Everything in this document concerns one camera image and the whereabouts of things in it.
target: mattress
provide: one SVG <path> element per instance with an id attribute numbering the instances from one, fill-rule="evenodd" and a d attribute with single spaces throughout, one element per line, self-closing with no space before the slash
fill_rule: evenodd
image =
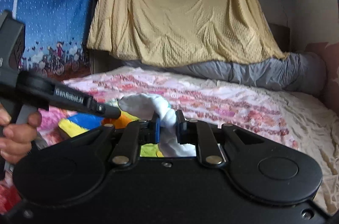
<path id="1" fill-rule="evenodd" d="M 339 208 L 339 119 L 313 96 L 274 92 L 217 80 L 122 67 L 112 72 L 66 81 L 70 87 L 110 102 L 125 95 L 160 94 L 185 117 L 210 123 L 231 122 L 261 136 L 312 156 L 324 179 L 315 202 L 328 213 Z M 40 133 L 48 144 L 62 141 L 57 124 L 74 112 L 51 108 L 41 111 Z M 19 200 L 11 175 L 0 187 L 0 211 Z"/>

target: gray comforter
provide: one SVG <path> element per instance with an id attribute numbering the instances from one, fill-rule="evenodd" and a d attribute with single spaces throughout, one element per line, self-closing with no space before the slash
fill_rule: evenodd
<path id="1" fill-rule="evenodd" d="M 272 58 L 249 65 L 220 61 L 173 68 L 153 67 L 140 61 L 125 61 L 124 65 L 179 73 L 202 79 L 223 80 L 275 91 L 297 91 L 314 96 L 320 94 L 326 82 L 325 63 L 313 53 L 290 53 L 285 60 Z"/>

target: finger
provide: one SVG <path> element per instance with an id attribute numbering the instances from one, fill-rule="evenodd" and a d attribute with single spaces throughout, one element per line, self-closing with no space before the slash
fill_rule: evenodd
<path id="1" fill-rule="evenodd" d="M 36 139 L 37 129 L 28 124 L 8 125 L 3 134 L 17 143 L 28 143 Z"/>
<path id="2" fill-rule="evenodd" d="M 9 163 L 11 164 L 16 164 L 18 163 L 22 158 L 25 157 L 25 155 L 11 155 L 11 154 L 8 154 L 4 151 L 1 151 L 0 152 L 1 156 Z"/>
<path id="3" fill-rule="evenodd" d="M 3 138 L 0 139 L 0 149 L 9 155 L 25 155 L 32 149 L 32 145 L 31 143 L 20 144 Z"/>
<path id="4" fill-rule="evenodd" d="M 28 116 L 28 124 L 30 124 L 33 127 L 40 127 L 41 120 L 42 117 L 39 111 L 34 112 Z"/>
<path id="5" fill-rule="evenodd" d="M 6 126 L 10 123 L 11 116 L 7 113 L 5 108 L 0 104 L 0 125 Z"/>

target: yellow blanket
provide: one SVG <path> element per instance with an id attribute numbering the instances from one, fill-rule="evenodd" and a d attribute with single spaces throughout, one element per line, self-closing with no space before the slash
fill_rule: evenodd
<path id="1" fill-rule="evenodd" d="M 161 67 L 285 58 L 258 0 L 99 0 L 88 48 Z"/>

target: tapestry with bicycles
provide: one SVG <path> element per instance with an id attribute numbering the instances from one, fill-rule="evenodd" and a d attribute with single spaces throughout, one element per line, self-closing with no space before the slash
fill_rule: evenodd
<path id="1" fill-rule="evenodd" d="M 87 38 L 90 0 L 0 0 L 0 10 L 26 24 L 22 70 L 65 80 L 90 74 Z"/>

